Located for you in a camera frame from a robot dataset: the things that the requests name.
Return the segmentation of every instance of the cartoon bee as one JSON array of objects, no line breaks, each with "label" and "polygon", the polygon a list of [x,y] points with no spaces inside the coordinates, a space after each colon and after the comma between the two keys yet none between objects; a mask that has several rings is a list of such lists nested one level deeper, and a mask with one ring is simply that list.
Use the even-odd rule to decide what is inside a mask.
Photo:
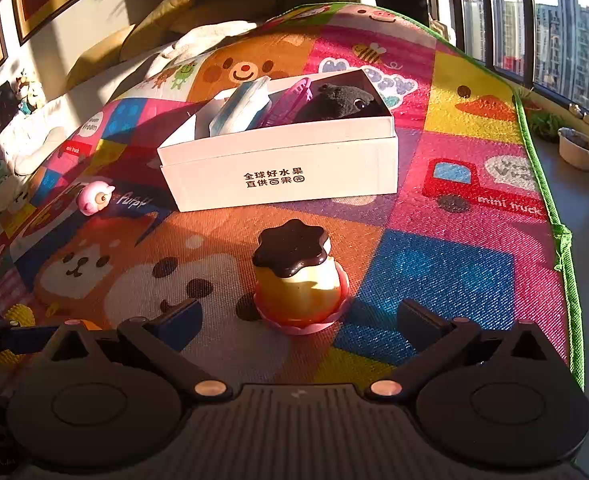
[{"label": "cartoon bee", "polygon": [[360,60],[365,61],[366,63],[375,64],[381,61],[381,55],[385,54],[386,50],[377,43],[371,43],[370,46],[356,44],[352,47],[352,52],[354,52],[355,56]]}]

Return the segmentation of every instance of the white cardboard box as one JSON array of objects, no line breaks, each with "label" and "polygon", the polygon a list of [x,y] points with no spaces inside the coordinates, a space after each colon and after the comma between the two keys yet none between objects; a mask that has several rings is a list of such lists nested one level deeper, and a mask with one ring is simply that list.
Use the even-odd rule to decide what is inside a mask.
[{"label": "white cardboard box", "polygon": [[[270,81],[273,102],[303,76]],[[312,74],[366,89],[380,117],[318,121],[209,136],[209,124],[235,89],[225,90],[158,148],[161,171],[180,211],[397,191],[395,121],[360,70]]]}]

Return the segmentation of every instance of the black plush toy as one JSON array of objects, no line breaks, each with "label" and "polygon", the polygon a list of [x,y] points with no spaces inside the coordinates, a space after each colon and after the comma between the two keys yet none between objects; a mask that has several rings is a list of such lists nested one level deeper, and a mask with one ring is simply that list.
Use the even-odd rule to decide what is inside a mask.
[{"label": "black plush toy", "polygon": [[356,86],[323,84],[310,102],[306,103],[295,123],[312,123],[333,119],[374,117],[381,114],[379,102],[369,92]]}]

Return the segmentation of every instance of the yellow square pattern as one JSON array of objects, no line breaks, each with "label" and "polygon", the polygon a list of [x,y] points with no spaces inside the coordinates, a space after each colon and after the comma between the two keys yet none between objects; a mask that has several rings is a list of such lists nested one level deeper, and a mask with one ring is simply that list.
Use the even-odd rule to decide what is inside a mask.
[{"label": "yellow square pattern", "polygon": [[97,143],[97,149],[91,155],[90,165],[83,172],[85,175],[93,175],[98,170],[116,161],[126,149],[126,145],[113,140],[101,139]]},{"label": "yellow square pattern", "polygon": [[522,144],[512,89],[459,56],[437,52],[425,130]]},{"label": "yellow square pattern", "polygon": [[11,238],[12,235],[17,232],[28,218],[32,216],[32,213],[36,211],[36,207],[34,207],[30,202],[24,204],[24,206],[17,211],[17,213],[10,218],[8,222],[4,222],[0,219],[3,230],[8,235],[8,238]]},{"label": "yellow square pattern", "polygon": [[394,366],[331,347],[319,365],[313,382],[353,383],[359,388],[365,388],[373,381],[386,377],[394,369]]}]

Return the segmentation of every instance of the circular pad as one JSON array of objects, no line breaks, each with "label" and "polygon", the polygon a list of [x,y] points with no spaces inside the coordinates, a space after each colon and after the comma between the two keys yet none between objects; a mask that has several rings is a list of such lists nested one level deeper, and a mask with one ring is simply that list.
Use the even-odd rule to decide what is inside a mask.
[{"label": "circular pad", "polygon": [[29,456],[56,469],[97,470],[138,462],[160,449],[181,416],[159,376],[105,361],[35,366],[10,399],[8,427]]},{"label": "circular pad", "polygon": [[571,456],[589,430],[589,403],[571,375],[546,361],[457,368],[417,397],[425,433],[466,462],[533,468]]}]

